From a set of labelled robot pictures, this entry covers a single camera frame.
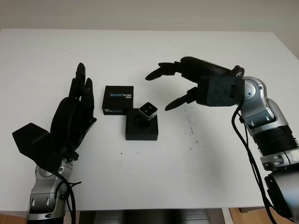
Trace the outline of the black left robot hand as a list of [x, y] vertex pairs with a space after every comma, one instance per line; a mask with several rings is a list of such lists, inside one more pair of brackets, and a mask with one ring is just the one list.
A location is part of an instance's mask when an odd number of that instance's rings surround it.
[[93, 112], [93, 82], [86, 78], [84, 64], [79, 63], [69, 95], [58, 105], [50, 127], [54, 144], [63, 157], [78, 160], [76, 150], [97, 120]]

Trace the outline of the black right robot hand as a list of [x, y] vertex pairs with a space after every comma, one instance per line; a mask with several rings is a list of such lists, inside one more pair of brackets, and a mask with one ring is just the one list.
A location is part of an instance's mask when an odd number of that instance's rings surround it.
[[192, 102], [209, 107], [227, 107], [241, 105], [244, 102], [245, 69], [239, 65], [230, 70], [186, 56], [179, 62], [159, 63], [158, 66], [158, 69], [146, 76], [146, 80], [152, 81], [161, 76], [173, 76], [175, 73], [180, 73], [181, 77], [197, 84], [184, 96], [169, 103], [165, 108], [166, 111]]

